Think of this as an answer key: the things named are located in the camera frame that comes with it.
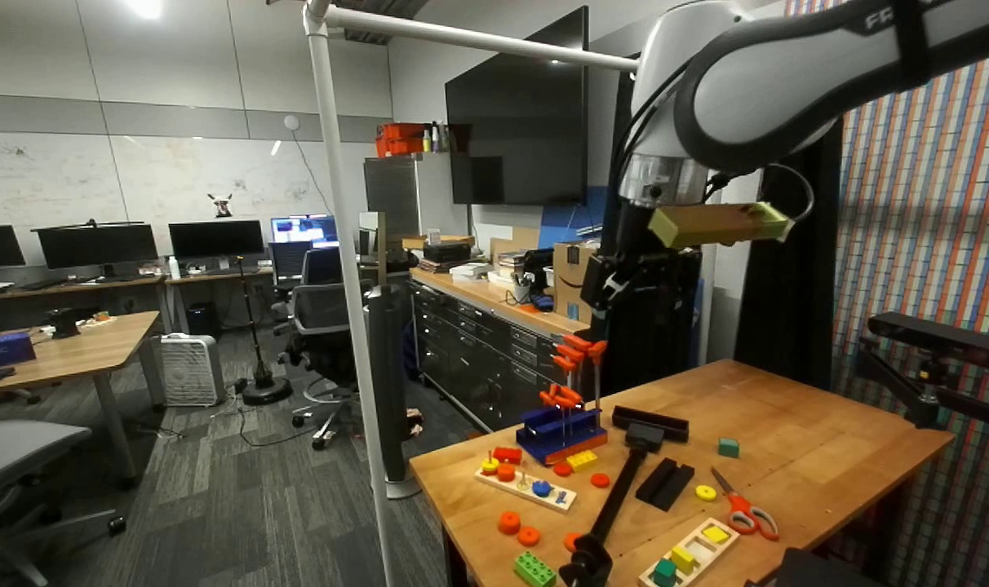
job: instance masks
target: trash can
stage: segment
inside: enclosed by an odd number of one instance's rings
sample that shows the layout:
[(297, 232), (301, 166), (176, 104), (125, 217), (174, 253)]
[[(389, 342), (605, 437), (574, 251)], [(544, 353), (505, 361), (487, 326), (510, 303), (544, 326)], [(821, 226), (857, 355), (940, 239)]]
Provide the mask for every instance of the trash can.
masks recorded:
[(219, 303), (212, 300), (199, 300), (186, 309), (186, 324), (190, 324), (190, 332), (196, 337), (219, 337), (221, 324), (219, 324)]

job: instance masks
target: green toy block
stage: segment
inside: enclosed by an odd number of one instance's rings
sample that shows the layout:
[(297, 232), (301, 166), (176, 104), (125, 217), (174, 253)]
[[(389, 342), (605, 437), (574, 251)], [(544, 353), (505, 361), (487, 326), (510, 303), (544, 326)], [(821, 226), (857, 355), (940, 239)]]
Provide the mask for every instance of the green toy block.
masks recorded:
[(524, 587), (555, 587), (555, 571), (544, 561), (538, 561), (532, 551), (523, 551), (515, 557), (515, 577)]
[(718, 452), (738, 458), (738, 457), (740, 457), (740, 439), (722, 437), (722, 439), (718, 439)]
[(656, 571), (654, 571), (654, 584), (656, 584), (656, 587), (676, 587), (676, 581), (678, 581), (676, 563), (664, 561), (664, 557), (660, 557), (660, 563), (656, 563)]

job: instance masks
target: black office chair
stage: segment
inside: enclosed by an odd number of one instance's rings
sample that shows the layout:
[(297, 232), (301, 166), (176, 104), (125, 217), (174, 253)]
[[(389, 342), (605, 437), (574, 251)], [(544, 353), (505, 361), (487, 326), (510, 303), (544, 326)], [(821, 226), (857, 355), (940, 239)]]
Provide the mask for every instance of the black office chair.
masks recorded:
[(293, 428), (317, 424), (314, 451), (323, 451), (344, 428), (355, 419), (355, 366), (348, 340), (348, 309), (338, 276), (338, 246), (314, 246), (304, 253), (301, 282), (291, 290), (293, 366), (320, 370), (304, 389), (304, 408), (293, 409)]
[(48, 419), (0, 419), (0, 557), (11, 561), (37, 587), (44, 587), (48, 581), (29, 561), (29, 541), (41, 541), (48, 536), (83, 524), (108, 536), (125, 530), (125, 517), (115, 508), (63, 517), (55, 524), (40, 524), (40, 474), (89, 437), (89, 428), (64, 428)]

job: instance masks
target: gray carpet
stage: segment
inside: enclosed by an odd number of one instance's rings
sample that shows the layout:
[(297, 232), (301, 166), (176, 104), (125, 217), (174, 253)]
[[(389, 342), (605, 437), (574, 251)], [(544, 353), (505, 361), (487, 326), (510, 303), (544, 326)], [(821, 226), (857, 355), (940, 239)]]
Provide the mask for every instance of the gray carpet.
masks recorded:
[[(219, 340), (226, 380), (250, 370), (244, 332)], [(0, 418), (41, 418), (94, 429), (51, 474), (64, 511), (115, 505), (128, 514), (117, 538), (69, 536), (32, 553), (60, 587), (369, 587), (381, 584), (362, 433), (310, 451), (310, 429), (291, 428), (301, 393), (244, 408), (235, 393), (212, 409), (154, 415), (137, 366), (115, 379), (137, 463), (137, 490), (117, 490), (97, 399), (83, 380), (64, 380), (40, 404), (0, 400)], [(408, 386), (408, 404), (425, 409), (425, 433), (406, 452), (425, 452), (464, 437), (465, 424), (438, 392)], [(445, 584), (441, 530), (425, 494), (389, 502), (395, 584)], [(24, 584), (0, 568), (0, 584)]]

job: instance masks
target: office chair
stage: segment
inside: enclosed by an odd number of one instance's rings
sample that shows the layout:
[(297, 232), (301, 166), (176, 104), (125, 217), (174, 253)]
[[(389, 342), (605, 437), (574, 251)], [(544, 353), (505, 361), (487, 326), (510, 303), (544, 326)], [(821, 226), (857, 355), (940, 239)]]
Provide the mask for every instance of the office chair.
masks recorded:
[(287, 346), (291, 361), (301, 359), (320, 370), (304, 389), (304, 408), (293, 428), (317, 419), (314, 451), (323, 451), (355, 415), (355, 369), (348, 340), (348, 309), (338, 276), (338, 246), (314, 246), (304, 253), (301, 282), (291, 290), (291, 324), (297, 340)]
[(89, 439), (89, 428), (64, 428), (48, 419), (0, 419), (0, 557), (11, 561), (29, 584), (44, 587), (48, 581), (29, 561), (27, 545), (69, 529), (104, 529), (122, 536), (128, 521), (115, 511), (89, 511), (63, 517), (55, 524), (37, 524), (44, 511), (37, 498), (40, 474), (63, 458), (76, 444)]

